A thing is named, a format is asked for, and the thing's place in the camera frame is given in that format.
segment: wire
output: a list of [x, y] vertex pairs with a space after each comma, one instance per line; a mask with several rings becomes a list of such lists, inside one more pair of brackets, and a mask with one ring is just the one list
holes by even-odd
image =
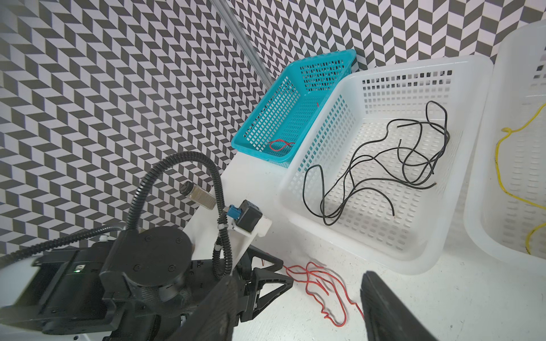
[[[153, 184], [165, 171], [171, 169], [175, 165], [182, 162], [199, 162], [206, 167], [212, 178], [214, 192], [216, 194], [216, 208], [218, 209], [218, 225], [225, 226], [218, 230], [215, 247], [212, 250], [212, 270], [216, 278], [220, 279], [231, 274], [233, 265], [232, 247], [229, 241], [227, 222], [228, 218], [224, 211], [224, 192], [222, 189], [222, 179], [218, 172], [218, 166], [203, 153], [199, 152], [178, 152], [165, 157], [163, 160], [156, 163], [152, 169], [146, 173], [140, 181], [138, 188], [133, 196], [129, 212], [127, 213], [127, 230], [136, 229], [139, 224], [140, 215], [142, 214], [144, 203], [148, 194], [152, 190]], [[224, 250], [224, 266], [220, 262], [221, 250]]]
[[22, 259], [28, 258], [30, 256], [36, 255], [40, 252], [47, 251], [50, 249], [59, 248], [68, 244], [72, 244], [77, 241], [84, 239], [92, 238], [94, 236], [103, 235], [112, 231], [121, 231], [125, 227], [124, 223], [115, 223], [103, 225], [98, 228], [90, 230], [81, 230], [72, 235], [60, 237], [54, 240], [45, 241], [39, 244], [32, 245], [28, 248], [24, 248], [18, 251], [14, 251], [10, 254], [7, 254], [3, 257], [0, 257], [0, 269], [5, 268], [6, 266], [13, 264]]
[[[529, 204], [531, 206], [535, 206], [535, 207], [538, 207], [538, 208], [541, 208], [543, 210], [546, 210], [546, 207], [542, 206], [542, 205], [539, 205], [539, 204], [536, 204], [532, 201], [529, 201], [527, 199], [523, 199], [523, 198], [520, 198], [512, 193], [510, 193], [505, 187], [504, 185], [502, 184], [502, 180], [501, 180], [501, 170], [499, 169], [498, 167], [498, 151], [499, 151], [499, 148], [501, 147], [501, 143], [502, 141], [506, 140], [507, 138], [510, 137], [510, 135], [512, 135], [513, 133], [517, 133], [519, 131], [522, 131], [523, 129], [527, 128], [527, 126], [529, 124], [531, 124], [531, 122], [533, 122], [535, 120], [535, 118], [538, 117], [538, 114], [541, 113], [542, 109], [546, 106], [546, 103], [544, 103], [540, 108], [538, 108], [536, 114], [531, 117], [531, 119], [529, 121], [527, 121], [527, 123], [525, 123], [521, 128], [519, 129], [516, 129], [516, 130], [511, 130], [510, 128], [506, 127], [506, 128], [502, 128], [501, 131], [503, 133], [506, 133], [506, 135], [501, 138], [498, 142], [497, 142], [497, 146], [495, 147], [495, 169], [497, 171], [497, 180], [498, 180], [498, 185], [501, 187], [501, 189], [503, 190], [503, 192], [505, 192], [506, 194], [508, 194], [509, 196], [511, 196], [512, 198], [514, 199], [517, 199], [519, 201], [523, 201], [524, 203], [526, 204]], [[536, 232], [538, 231], [539, 229], [543, 228], [546, 226], [546, 223], [544, 224], [541, 224], [537, 227], [535, 227], [534, 229], [532, 229], [528, 234], [527, 234], [527, 237], [525, 238], [525, 250], [527, 251], [528, 254], [531, 254], [531, 247], [529, 245], [529, 242], [531, 240], [531, 236]]]
[[[318, 269], [321, 269], [321, 270], [309, 270], [310, 265], [313, 265], [314, 267], [316, 267]], [[341, 295], [339, 294], [339, 292], [337, 290], [337, 287], [336, 287], [335, 283], [333, 283], [332, 281], [322, 277], [320, 274], [326, 275], [326, 276], [334, 279], [337, 283], [339, 283], [339, 285], [343, 289], [343, 292], [345, 293], [345, 298], [347, 299], [349, 304], [353, 305], [353, 306], [356, 306], [357, 310], [359, 311], [360, 315], [362, 316], [362, 319], [364, 319], [364, 313], [362, 312], [362, 309], [360, 309], [360, 307], [358, 306], [358, 303], [352, 301], [349, 298], [349, 294], [347, 293], [347, 289], [345, 288], [345, 285], [343, 284], [343, 282], [337, 276], [329, 273], [328, 271], [325, 271], [327, 269], [324, 266], [317, 265], [316, 263], [310, 261], [310, 262], [307, 263], [305, 268], [302, 267], [301, 265], [293, 265], [293, 266], [289, 266], [289, 267], [283, 265], [283, 267], [286, 270], [286, 275], [287, 276], [291, 277], [292, 279], [294, 279], [294, 281], [296, 281], [298, 283], [305, 283], [305, 292], [309, 296], [312, 296], [314, 298], [314, 300], [317, 301], [318, 304], [321, 305], [321, 313], [324, 314], [324, 318], [330, 320], [334, 326], [340, 328], [340, 327], [343, 327], [345, 325], [345, 323], [347, 322], [347, 311], [345, 310], [345, 305], [343, 304], [343, 300], [342, 300]], [[293, 269], [295, 269], [295, 268], [301, 269], [301, 270], [303, 270], [303, 272], [294, 271]], [[306, 275], [307, 279], [306, 280], [298, 280], [298, 279], [295, 279], [292, 276], [292, 274], [301, 274], [301, 275], [304, 274], [304, 275]], [[316, 277], [317, 280], [311, 280], [311, 276]], [[334, 320], [334, 318], [330, 315], [330, 313], [326, 310], [326, 306], [324, 305], [324, 303], [317, 298], [317, 294], [315, 294], [314, 292], [309, 291], [309, 284], [316, 284], [316, 285], [319, 286], [319, 288], [321, 288], [324, 291], [324, 293], [327, 296], [330, 296], [330, 293], [326, 289], [325, 285], [320, 283], [319, 279], [322, 280], [325, 283], [330, 284], [331, 287], [333, 288], [334, 293], [336, 294], [337, 300], [340, 303], [341, 310], [343, 311], [343, 322], [341, 322], [341, 323], [336, 322]]]
[[[444, 125], [443, 126], [438, 124], [438, 123], [430, 122], [430, 119], [429, 119], [429, 104], [435, 104], [440, 109], [442, 109], [442, 111], [444, 113]], [[309, 167], [305, 171], [303, 189], [302, 189], [302, 194], [301, 194], [304, 205], [307, 208], [307, 210], [309, 212], [311, 212], [311, 214], [313, 214], [314, 216], [322, 218], [322, 221], [323, 221], [324, 225], [331, 226], [331, 225], [334, 225], [341, 218], [341, 215], [343, 213], [343, 210], [345, 209], [345, 206], [346, 206], [347, 202], [349, 201], [349, 199], [353, 195], [355, 195], [356, 193], [359, 193], [359, 192], [361, 192], [363, 190], [372, 190], [374, 192], [379, 193], [381, 196], [383, 196], [387, 200], [387, 202], [390, 205], [392, 215], [394, 217], [394, 205], [393, 205], [392, 201], [383, 192], [381, 192], [380, 190], [378, 190], [376, 188], [373, 188], [373, 187], [362, 187], [362, 188], [358, 188], [358, 189], [357, 189], [357, 187], [360, 186], [361, 184], [363, 184], [364, 182], [367, 182], [367, 181], [382, 181], [382, 180], [394, 181], [394, 182], [397, 182], [399, 184], [403, 184], [403, 185], [405, 185], [407, 187], [410, 187], [410, 188], [413, 188], [413, 189], [429, 189], [429, 188], [435, 186], [436, 182], [434, 182], [433, 184], [430, 184], [428, 186], [424, 186], [423, 184], [426, 181], [428, 181], [428, 179], [434, 174], [434, 169], [436, 167], [436, 164], [437, 164], [438, 160], [440, 159], [440, 157], [442, 157], [444, 155], [444, 153], [446, 151], [447, 144], [448, 144], [448, 142], [450, 140], [450, 134], [449, 134], [449, 132], [447, 130], [447, 118], [448, 118], [447, 110], [440, 103], [435, 102], [433, 100], [430, 100], [425, 105], [425, 118], [426, 118], [426, 121], [418, 121], [418, 120], [415, 120], [415, 119], [406, 119], [406, 118], [397, 118], [397, 119], [393, 119], [393, 120], [389, 121], [389, 123], [387, 123], [387, 127], [386, 127], [387, 132], [385, 133], [384, 137], [382, 137], [379, 140], [373, 140], [373, 141], [368, 141], [368, 142], [362, 143], [360, 146], [358, 146], [358, 148], [353, 152], [353, 155], [351, 156], [351, 160], [349, 162], [347, 170], [334, 182], [332, 187], [327, 192], [325, 192], [325, 188], [324, 188], [324, 173], [323, 173], [322, 166], [319, 165], [319, 164], [316, 164], [316, 165], [313, 165], [313, 166]], [[418, 136], [417, 141], [415, 142], [415, 145], [413, 147], [411, 147], [411, 148], [401, 147], [402, 140], [400, 139], [397, 147], [385, 149], [385, 150], [377, 153], [376, 155], [363, 154], [363, 155], [359, 155], [359, 156], [355, 157], [357, 155], [357, 152], [362, 147], [364, 147], [366, 145], [369, 145], [371, 143], [377, 143], [377, 142], [382, 142], [382, 141], [386, 140], [387, 136], [389, 135], [389, 127], [394, 122], [409, 122], [409, 123], [399, 125], [399, 126], [397, 126], [397, 128], [409, 127], [409, 126], [416, 125], [416, 124], [419, 125], [419, 136]], [[416, 150], [417, 147], [419, 146], [421, 138], [423, 137], [423, 126], [424, 125], [428, 125], [429, 127], [434, 129], [435, 131], [439, 132], [444, 137], [443, 138], [442, 148], [436, 154], [434, 154], [431, 158], [427, 158], [425, 155], [423, 155], [422, 153], [420, 153], [420, 152], [418, 152]], [[395, 175], [393, 175], [378, 160], [378, 157], [381, 154], [386, 153], [386, 152], [390, 152], [390, 151], [394, 151], [394, 150], [396, 150], [396, 156], [398, 158], [398, 161], [402, 164], [401, 171], [402, 171], [403, 179], [398, 178]], [[403, 160], [400, 157], [400, 151], [401, 150], [409, 151]], [[417, 164], [409, 164], [408, 159], [413, 154], [416, 154], [417, 158], [421, 158], [423, 160], [423, 162], [417, 163]], [[364, 180], [359, 181], [358, 183], [355, 183], [355, 180], [354, 180], [354, 177], [353, 177], [353, 174], [352, 174], [352, 170], [357, 165], [359, 165], [361, 163], [369, 162], [369, 161], [375, 161], [378, 165], [380, 165], [383, 168], [383, 170], [391, 178], [366, 178]], [[417, 178], [414, 179], [414, 180], [408, 179], [408, 177], [406, 175], [406, 167], [420, 167], [420, 166], [422, 166], [423, 168], [421, 169], [420, 174], [417, 176]], [[305, 200], [305, 184], [307, 183], [307, 175], [309, 174], [309, 171], [311, 171], [313, 168], [318, 168], [318, 170], [321, 173], [322, 199], [321, 199], [321, 202], [320, 202], [320, 213], [316, 213], [313, 210], [311, 210], [309, 208], [308, 204], [307, 204], [307, 201]], [[347, 191], [346, 191], [347, 177], [349, 177], [349, 179], [351, 180], [350, 187], [352, 187], [351, 190], [349, 191], [349, 193], [347, 193]], [[331, 212], [329, 214], [326, 214], [326, 212], [325, 212], [326, 197], [337, 186], [337, 184], [339, 183], [339, 181], [341, 179], [343, 179], [343, 198], [341, 200], [341, 203], [337, 206], [337, 208], [335, 208], [335, 210], [333, 212]]]
[[[273, 143], [276, 143], [276, 142], [283, 142], [284, 143], [284, 146], [281, 147], [281, 149], [274, 149], [272, 144]], [[277, 139], [275, 141], [271, 141], [271, 142], [268, 142], [269, 143], [269, 148], [271, 148], [272, 151], [274, 152], [280, 152], [281, 150], [283, 150], [284, 148], [286, 147], [292, 147], [296, 142], [286, 142], [284, 141], [283, 139]]]

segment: basket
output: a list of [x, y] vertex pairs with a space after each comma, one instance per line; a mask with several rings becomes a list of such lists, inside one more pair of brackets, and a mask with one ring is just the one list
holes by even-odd
[[[546, 211], [505, 194], [495, 170], [495, 146], [504, 127], [520, 128], [546, 103], [546, 21], [526, 25], [500, 45], [472, 165], [465, 207], [466, 231], [480, 248], [502, 261], [546, 275]], [[546, 110], [499, 149], [506, 189], [539, 205], [546, 202]]]
[[[345, 77], [325, 103], [283, 178], [277, 196], [282, 212], [308, 232], [396, 272], [418, 274], [430, 269], [446, 240], [478, 132], [491, 72], [488, 58], [466, 56], [378, 67]], [[367, 182], [368, 187], [381, 190], [391, 199], [394, 217], [387, 200], [373, 190], [363, 190], [351, 197], [341, 218], [332, 226], [324, 225], [321, 218], [305, 208], [302, 185], [309, 167], [320, 164], [325, 186], [330, 188], [359, 145], [383, 137], [391, 119], [424, 121], [425, 104], [429, 100], [447, 109], [451, 134], [447, 149], [427, 182], [437, 182], [436, 186], [420, 190], [393, 181]], [[433, 122], [443, 124], [444, 115], [439, 107], [429, 109], [429, 115]], [[399, 139], [411, 145], [418, 135], [419, 125], [393, 127], [386, 140], [362, 148], [358, 155], [396, 147]], [[434, 130], [424, 128], [421, 141], [422, 150], [430, 157], [442, 147], [443, 137], [440, 141]], [[396, 152], [378, 157], [389, 171], [402, 177], [396, 158]], [[357, 166], [353, 175], [355, 181], [388, 176], [374, 163]], [[340, 182], [327, 196], [327, 212], [339, 205], [342, 191]], [[311, 209], [319, 212], [322, 195], [318, 171], [309, 174], [305, 192]]]
[[[289, 64], [239, 129], [232, 146], [288, 167], [332, 89], [351, 74], [356, 55], [355, 50], [339, 51]], [[290, 146], [277, 142], [270, 147], [269, 142], [278, 139]]]

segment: checkered wallpaper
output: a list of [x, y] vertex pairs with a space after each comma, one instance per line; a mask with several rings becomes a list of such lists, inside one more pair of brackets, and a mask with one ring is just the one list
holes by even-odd
[[[208, 0], [4, 0], [0, 15], [2, 254], [125, 220], [168, 154], [201, 151], [224, 169], [264, 93]], [[188, 178], [210, 188], [203, 168], [175, 167], [144, 228], [185, 224]]]
[[229, 0], [277, 78], [295, 59], [356, 49], [355, 69], [480, 53], [546, 19], [545, 0]]

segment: white table surface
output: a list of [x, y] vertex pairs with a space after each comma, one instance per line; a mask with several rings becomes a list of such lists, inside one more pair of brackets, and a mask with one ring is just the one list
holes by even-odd
[[[305, 265], [309, 260], [327, 265], [343, 278], [349, 296], [359, 304], [363, 273], [377, 272], [440, 341], [546, 340], [546, 278], [494, 259], [480, 250], [465, 231], [462, 211], [468, 174], [438, 263], [423, 274], [404, 276], [289, 223], [274, 205], [284, 172], [280, 166], [237, 153], [222, 174], [227, 205], [238, 206], [248, 199], [273, 220], [268, 234], [256, 239], [254, 246], [281, 258], [287, 266]], [[186, 229], [199, 226], [205, 229], [201, 231], [204, 235], [215, 234], [216, 225], [206, 222], [214, 222], [216, 214], [200, 208]], [[332, 310], [334, 314], [338, 311], [334, 306]], [[342, 328], [323, 319], [320, 311], [319, 304], [305, 294], [305, 285], [294, 283], [256, 319], [240, 323], [233, 339], [366, 340], [364, 322], [357, 310], [349, 309], [349, 320]]]

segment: blue connector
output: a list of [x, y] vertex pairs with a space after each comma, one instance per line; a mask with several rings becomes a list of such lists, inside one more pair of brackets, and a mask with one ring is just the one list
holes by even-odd
[[229, 205], [226, 213], [229, 217], [232, 217], [233, 219], [238, 220], [242, 214], [242, 210], [240, 210], [239, 208], [233, 205]]

